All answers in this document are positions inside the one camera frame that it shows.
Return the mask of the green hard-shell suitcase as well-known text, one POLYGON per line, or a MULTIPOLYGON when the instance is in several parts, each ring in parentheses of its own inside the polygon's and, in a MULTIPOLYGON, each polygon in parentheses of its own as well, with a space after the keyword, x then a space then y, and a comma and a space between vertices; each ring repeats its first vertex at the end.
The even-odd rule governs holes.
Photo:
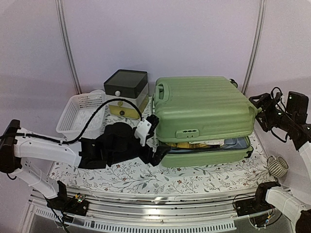
POLYGON ((155 136, 166 143, 206 144, 206 149, 173 150, 164 167, 223 164, 251 157, 249 136, 258 114, 234 83, 222 76, 162 77, 153 95, 159 118, 155 136))

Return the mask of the drawer cabinet with dark top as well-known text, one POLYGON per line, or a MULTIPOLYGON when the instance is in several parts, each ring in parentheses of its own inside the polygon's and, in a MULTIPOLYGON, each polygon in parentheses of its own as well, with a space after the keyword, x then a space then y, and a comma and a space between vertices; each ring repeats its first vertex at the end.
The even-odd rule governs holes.
POLYGON ((106 99, 120 99, 108 104, 111 114, 126 118, 139 119, 139 112, 142 113, 149 102, 148 73, 137 70, 117 70, 108 80, 104 82, 106 99), (124 102, 126 99, 133 103, 133 106, 124 102))

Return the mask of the white plastic mesh basket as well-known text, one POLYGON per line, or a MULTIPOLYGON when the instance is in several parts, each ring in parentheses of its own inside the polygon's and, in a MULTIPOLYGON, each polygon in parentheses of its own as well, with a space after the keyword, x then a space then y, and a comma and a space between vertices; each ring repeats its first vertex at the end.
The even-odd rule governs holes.
MULTIPOLYGON (((102 90, 72 96, 61 114, 56 132, 73 140, 80 134, 95 110, 104 102, 105 92, 102 90)), ((103 107, 92 119, 82 137, 95 139, 100 135, 104 114, 105 108, 103 107)))

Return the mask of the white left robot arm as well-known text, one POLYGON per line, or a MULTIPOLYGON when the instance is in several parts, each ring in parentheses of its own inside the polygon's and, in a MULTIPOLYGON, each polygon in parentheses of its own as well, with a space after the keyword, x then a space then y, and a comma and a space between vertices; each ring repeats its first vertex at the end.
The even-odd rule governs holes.
POLYGON ((158 122, 158 118, 151 115, 136 127, 117 122, 107 125, 94 139, 78 136, 65 140, 30 132, 21 128, 19 120, 13 119, 0 138, 0 170, 39 191, 52 210, 63 215, 86 216, 89 202, 85 196, 78 193, 69 197, 66 185, 49 177, 33 160, 61 162, 86 170, 104 169, 134 158, 157 166, 171 150, 168 145, 152 148, 147 144, 158 122))

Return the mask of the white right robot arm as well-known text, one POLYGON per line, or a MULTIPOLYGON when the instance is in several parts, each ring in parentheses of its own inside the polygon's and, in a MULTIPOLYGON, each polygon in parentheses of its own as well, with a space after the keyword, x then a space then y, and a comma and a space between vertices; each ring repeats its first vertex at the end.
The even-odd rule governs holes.
MULTIPOLYGON (((279 128, 286 132, 282 140, 292 140, 295 149, 302 157, 307 171, 311 170, 311 126, 306 123, 309 104, 308 96, 290 91, 287 103, 282 103, 282 91, 264 93, 249 98, 250 102, 260 109, 256 117, 257 122, 265 132, 279 128)), ((232 206, 238 216, 251 216, 266 211, 267 217, 263 221, 251 220, 256 229, 266 228, 273 223, 271 219, 276 211, 286 217, 294 226, 296 233, 311 231, 311 206, 306 202, 285 191, 278 182, 265 182, 257 186, 253 196, 245 199, 234 199, 232 206)))

